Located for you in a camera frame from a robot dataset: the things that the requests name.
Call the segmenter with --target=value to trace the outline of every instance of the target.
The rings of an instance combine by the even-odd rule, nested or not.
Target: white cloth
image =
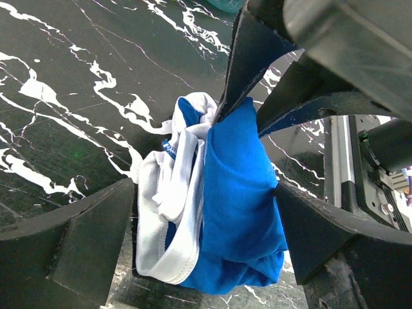
[[[199,124],[187,127],[178,104],[181,99],[203,114]],[[206,93],[180,97],[172,119],[172,138],[164,145],[167,151],[152,151],[141,164],[136,236],[136,269],[140,275],[178,285],[197,263],[205,141],[216,108]],[[165,250],[169,221],[176,225],[176,234]]]

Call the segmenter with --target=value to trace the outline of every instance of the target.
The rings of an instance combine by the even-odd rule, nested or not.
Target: black cylinder
[[[412,123],[393,119],[368,132],[370,151],[379,165],[395,172],[412,165]]]

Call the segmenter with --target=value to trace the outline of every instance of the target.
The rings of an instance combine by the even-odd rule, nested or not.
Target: blue fabric
[[[251,98],[209,131],[204,178],[199,260],[181,285],[226,294],[238,285],[276,283],[287,245]]]
[[[190,104],[185,98],[179,98],[178,106],[182,111],[186,126],[190,127],[200,122],[200,117],[203,116],[203,113],[196,111],[192,104]]]

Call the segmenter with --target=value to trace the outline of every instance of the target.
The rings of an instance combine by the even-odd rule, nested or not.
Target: floor
[[[206,0],[0,1],[0,227],[135,179],[180,95],[220,98],[233,20]],[[257,108],[298,56],[273,63]],[[262,142],[280,179],[324,197],[321,121]],[[131,277],[130,239],[108,308],[307,308],[290,262],[277,285],[211,297]]]

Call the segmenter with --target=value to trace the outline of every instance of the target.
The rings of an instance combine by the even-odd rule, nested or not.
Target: screw
[[[393,206],[391,204],[381,204],[380,209],[382,209],[382,212],[386,215],[393,212]]]

